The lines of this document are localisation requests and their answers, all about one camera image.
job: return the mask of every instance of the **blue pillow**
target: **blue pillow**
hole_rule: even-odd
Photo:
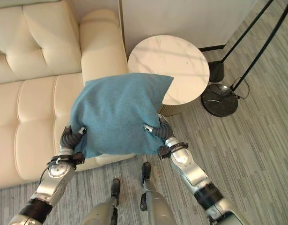
[[[134,73],[88,81],[71,111],[73,132],[87,128],[75,148],[85,158],[101,154],[157,154],[163,145],[143,123],[159,127],[157,110],[173,78]]]

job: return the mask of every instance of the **round side table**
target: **round side table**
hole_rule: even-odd
[[[182,112],[199,97],[209,80],[208,63],[192,43],[179,37],[159,35],[138,43],[132,50],[130,73],[168,75],[174,78],[159,113],[171,116]]]

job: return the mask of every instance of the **baseboard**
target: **baseboard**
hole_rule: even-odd
[[[206,51],[211,51],[211,50],[217,50],[217,49],[222,49],[224,48],[225,45],[216,45],[216,46],[210,46],[210,47],[205,47],[205,48],[200,48],[199,50],[201,52],[206,52]]]

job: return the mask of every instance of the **white wall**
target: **white wall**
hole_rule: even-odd
[[[257,0],[122,0],[126,52],[159,34],[198,48],[224,45]]]

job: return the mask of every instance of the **black lamp base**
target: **black lamp base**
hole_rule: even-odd
[[[229,87],[220,83],[208,85],[201,94],[201,102],[210,114],[217,117],[233,114],[238,106],[237,96]]]
[[[224,63],[221,61],[209,62],[209,81],[212,83],[217,83],[224,78]]]

